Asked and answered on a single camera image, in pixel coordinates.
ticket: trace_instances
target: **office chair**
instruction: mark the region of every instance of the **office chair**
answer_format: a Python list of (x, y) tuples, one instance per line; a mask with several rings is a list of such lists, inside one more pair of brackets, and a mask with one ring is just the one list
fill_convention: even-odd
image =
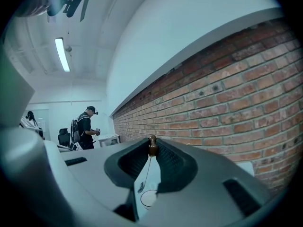
[(67, 128), (59, 130), (58, 141), (60, 145), (70, 147), (70, 139), (71, 133), (67, 132)]

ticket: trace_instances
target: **ceiling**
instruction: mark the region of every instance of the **ceiling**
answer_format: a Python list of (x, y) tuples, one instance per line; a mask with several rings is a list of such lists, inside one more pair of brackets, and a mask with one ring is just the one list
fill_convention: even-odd
[[(89, 0), (80, 22), (83, 1), (71, 18), (46, 13), (12, 19), (5, 49), (15, 68), (27, 78), (55, 77), (102, 80), (107, 78), (111, 59), (121, 34), (144, 0)], [(71, 71), (64, 72), (54, 40), (63, 37)]]

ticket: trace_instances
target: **black shirt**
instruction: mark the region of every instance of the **black shirt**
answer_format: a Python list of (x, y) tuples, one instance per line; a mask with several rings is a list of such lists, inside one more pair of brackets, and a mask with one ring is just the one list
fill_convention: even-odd
[(88, 116), (86, 112), (80, 114), (78, 117), (78, 130), (80, 135), (80, 142), (83, 143), (91, 143), (93, 141), (93, 138), (91, 135), (87, 135), (85, 131), (90, 131), (90, 118), (89, 117), (83, 117)]

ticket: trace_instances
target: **ceiling light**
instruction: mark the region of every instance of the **ceiling light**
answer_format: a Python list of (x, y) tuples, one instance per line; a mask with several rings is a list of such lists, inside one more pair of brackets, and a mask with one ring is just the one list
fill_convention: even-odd
[(68, 66), (68, 62), (65, 55), (64, 45), (63, 45), (63, 38), (56, 38), (55, 39), (57, 52), (63, 67), (64, 71), (70, 71), (70, 67)]

